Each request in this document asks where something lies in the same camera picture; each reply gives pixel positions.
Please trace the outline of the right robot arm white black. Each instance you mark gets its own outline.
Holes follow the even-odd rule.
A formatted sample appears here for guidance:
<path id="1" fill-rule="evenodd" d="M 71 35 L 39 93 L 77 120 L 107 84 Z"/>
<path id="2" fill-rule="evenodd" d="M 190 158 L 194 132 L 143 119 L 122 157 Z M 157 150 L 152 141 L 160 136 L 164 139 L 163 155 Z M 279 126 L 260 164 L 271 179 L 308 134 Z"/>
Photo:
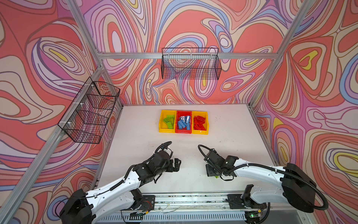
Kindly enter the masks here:
<path id="1" fill-rule="evenodd" d="M 223 158 L 215 149 L 204 145 L 198 145 L 198 150 L 207 163 L 206 172 L 209 177 L 218 177 L 226 182 L 244 177 L 269 184 L 268 187 L 247 185 L 241 195 L 243 202 L 287 203 L 305 213 L 325 211 L 329 208 L 329 202 L 317 184 L 293 163 L 286 166 L 268 166 L 236 156 Z"/>

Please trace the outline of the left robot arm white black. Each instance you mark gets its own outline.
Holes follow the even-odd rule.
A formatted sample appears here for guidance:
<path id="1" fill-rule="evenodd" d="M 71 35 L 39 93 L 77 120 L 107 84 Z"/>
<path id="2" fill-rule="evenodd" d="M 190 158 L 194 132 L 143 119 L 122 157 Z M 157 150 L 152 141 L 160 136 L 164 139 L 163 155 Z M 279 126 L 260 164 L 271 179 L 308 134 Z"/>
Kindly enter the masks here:
<path id="1" fill-rule="evenodd" d="M 131 217 L 141 218 L 155 208 L 155 196 L 144 196 L 140 187 L 154 182 L 163 173 L 178 172 L 181 160 L 173 159 L 172 144 L 167 141 L 156 148 L 142 163 L 131 165 L 123 177 L 87 192 L 75 191 L 64 199 L 64 207 L 55 214 L 63 224 L 95 224 L 118 211 L 132 211 Z"/>

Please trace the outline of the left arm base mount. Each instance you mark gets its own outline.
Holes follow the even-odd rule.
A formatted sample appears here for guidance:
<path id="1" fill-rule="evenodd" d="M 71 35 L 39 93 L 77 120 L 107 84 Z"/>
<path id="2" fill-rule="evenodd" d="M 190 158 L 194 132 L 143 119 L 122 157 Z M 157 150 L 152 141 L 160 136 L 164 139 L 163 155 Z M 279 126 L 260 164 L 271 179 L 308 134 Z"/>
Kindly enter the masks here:
<path id="1" fill-rule="evenodd" d="M 150 212 L 155 208 L 155 195 L 144 195 L 133 199 L 134 203 L 127 209 L 128 211 Z"/>

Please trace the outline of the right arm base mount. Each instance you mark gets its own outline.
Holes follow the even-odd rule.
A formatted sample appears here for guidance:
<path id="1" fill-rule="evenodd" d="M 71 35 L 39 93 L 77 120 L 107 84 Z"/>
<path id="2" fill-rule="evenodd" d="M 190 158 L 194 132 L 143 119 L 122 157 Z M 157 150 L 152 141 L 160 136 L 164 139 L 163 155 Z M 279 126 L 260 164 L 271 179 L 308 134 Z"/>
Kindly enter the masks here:
<path id="1" fill-rule="evenodd" d="M 249 209 L 249 210 L 264 210 L 267 208 L 266 203 L 257 203 L 250 197 L 243 197 L 241 194 L 228 194 L 225 200 L 230 209 Z"/>

